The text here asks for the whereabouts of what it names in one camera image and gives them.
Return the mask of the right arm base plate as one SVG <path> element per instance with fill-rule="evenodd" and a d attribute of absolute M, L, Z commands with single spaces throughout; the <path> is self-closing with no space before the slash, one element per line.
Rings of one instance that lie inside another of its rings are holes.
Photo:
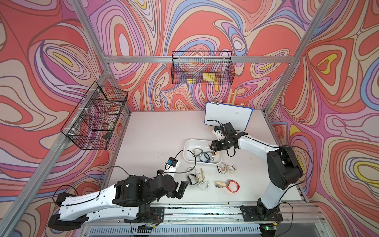
<path fill-rule="evenodd" d="M 274 209 L 266 209 L 264 205 L 241 205 L 239 209 L 245 222 L 263 221 L 280 223 L 283 221 L 279 205 L 274 207 Z"/>

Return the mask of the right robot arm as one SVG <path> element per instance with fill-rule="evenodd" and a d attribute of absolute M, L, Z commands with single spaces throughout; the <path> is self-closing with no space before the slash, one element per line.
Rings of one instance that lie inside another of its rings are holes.
<path fill-rule="evenodd" d="M 210 149 L 215 152 L 230 148 L 242 149 L 267 161 L 270 184 L 264 195 L 257 201 L 256 213 L 265 219 L 278 207 L 291 184 L 304 175 L 303 169 L 290 146 L 277 146 L 253 138 L 246 132 L 238 132 L 230 122 L 213 128 L 217 137 L 211 142 Z"/>

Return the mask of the red translucent watch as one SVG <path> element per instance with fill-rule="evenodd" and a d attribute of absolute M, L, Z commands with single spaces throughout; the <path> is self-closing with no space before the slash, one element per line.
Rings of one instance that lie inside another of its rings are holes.
<path fill-rule="evenodd" d="M 238 182 L 234 181 L 234 180 L 228 180 L 226 182 L 226 189 L 230 192 L 230 193 L 237 193 L 239 190 L 240 190 L 240 185 Z"/>

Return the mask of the beige long strap watch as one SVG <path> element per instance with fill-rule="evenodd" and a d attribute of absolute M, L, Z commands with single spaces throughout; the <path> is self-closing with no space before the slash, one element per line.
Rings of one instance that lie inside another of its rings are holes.
<path fill-rule="evenodd" d="M 205 175 L 203 173 L 202 168 L 200 169 L 200 172 L 195 175 L 195 180 L 197 183 L 201 183 L 205 181 Z"/>

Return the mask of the white orange strap watch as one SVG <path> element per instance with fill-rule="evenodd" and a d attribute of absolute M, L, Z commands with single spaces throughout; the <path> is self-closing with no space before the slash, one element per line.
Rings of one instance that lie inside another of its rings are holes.
<path fill-rule="evenodd" d="M 217 170 L 220 174 L 231 173 L 232 171 L 236 171 L 236 167 L 233 165 L 227 165 L 225 163 L 219 163 L 217 165 Z"/>

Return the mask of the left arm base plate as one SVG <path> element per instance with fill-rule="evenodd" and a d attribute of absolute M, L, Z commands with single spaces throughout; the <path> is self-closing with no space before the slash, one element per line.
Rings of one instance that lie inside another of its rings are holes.
<path fill-rule="evenodd" d="M 124 223 L 152 223 L 159 224 L 164 221 L 165 208 L 163 206 L 138 207 L 137 217 L 134 220 L 124 219 Z"/>

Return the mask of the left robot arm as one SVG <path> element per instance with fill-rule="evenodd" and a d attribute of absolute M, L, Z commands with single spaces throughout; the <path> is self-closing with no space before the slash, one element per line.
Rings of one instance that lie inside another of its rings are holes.
<path fill-rule="evenodd" d="M 188 181 L 178 183 L 169 174 L 152 179 L 132 175 L 87 195 L 61 193 L 56 201 L 59 211 L 50 217 L 47 226 L 66 232 L 77 230 L 84 223 L 112 219 L 159 224 L 164 220 L 164 207 L 151 204 L 161 197 L 181 199 L 188 185 Z"/>

